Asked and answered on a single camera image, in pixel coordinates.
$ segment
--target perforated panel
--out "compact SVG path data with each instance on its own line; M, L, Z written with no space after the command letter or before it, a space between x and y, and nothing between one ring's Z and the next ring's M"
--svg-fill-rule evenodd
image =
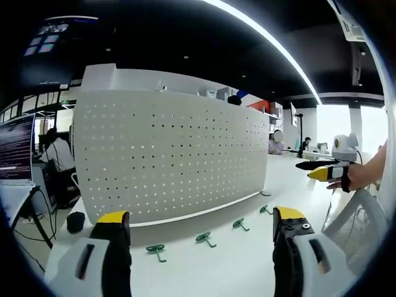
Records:
M131 223L215 210L264 187L268 117L193 95L82 93L75 157L91 222L128 210Z

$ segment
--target computer mouse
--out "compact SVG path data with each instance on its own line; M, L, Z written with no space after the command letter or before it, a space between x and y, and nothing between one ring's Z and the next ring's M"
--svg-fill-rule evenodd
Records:
M85 215L82 212L74 212L67 216L66 226L70 234L79 233L84 227Z

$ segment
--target ceiling lamp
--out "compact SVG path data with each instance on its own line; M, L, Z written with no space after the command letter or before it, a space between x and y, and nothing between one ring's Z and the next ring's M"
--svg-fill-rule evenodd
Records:
M230 6L227 3L224 3L221 0L201 0L203 2L206 2L208 4L211 4L213 6L216 6L217 8L233 15L234 17L238 18L242 22L244 22L246 25L250 26L254 30L256 30L258 33L260 33L265 39L267 39L269 42L271 42L274 47L276 47L279 52L281 52L282 55L290 62L291 65L297 70L301 78L305 81L309 89L311 90L312 94L314 95L317 104L321 105L321 99L319 98L319 95L317 94L313 84L311 81L308 79L308 76L304 73L300 65L296 62L296 60L291 56L291 54L279 43L278 40L276 40L266 29L261 27L257 22L252 20L250 17L248 17L246 14L242 13L241 11L237 10L236 8Z

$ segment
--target white desk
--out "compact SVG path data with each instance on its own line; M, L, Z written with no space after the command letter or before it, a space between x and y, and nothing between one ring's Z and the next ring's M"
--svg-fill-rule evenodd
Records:
M314 161L316 161L319 158L325 158L325 159L331 159L331 160L334 159L328 153L314 153L314 152L308 152L307 150L303 151L303 157L305 159L310 159L310 160L314 160Z
M269 156L265 190L271 197L258 195L225 209L173 223L131 229L131 291L134 297L149 296L273 296L275 275L272 262L272 216L260 214L269 204L294 207L305 214L316 232L322 228L330 199L340 197L327 190L326 183L315 182L295 164L301 159ZM72 212L84 212L81 200ZM232 229L244 217L249 232ZM70 245L88 236L92 225L85 221L79 235L70 235L62 226L48 259L45 280L57 271L57 262ZM211 231L211 242L196 244L197 235ZM161 264L145 247L163 243Z

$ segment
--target computer monitor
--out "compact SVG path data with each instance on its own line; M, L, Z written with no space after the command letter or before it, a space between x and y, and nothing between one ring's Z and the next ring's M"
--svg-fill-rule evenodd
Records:
M294 127L297 127L297 124L298 124L297 117L296 117L297 110L296 110L295 106L292 104L292 102L290 102L290 111L291 111L291 124Z
M0 183L32 182L32 135L35 115L0 125Z

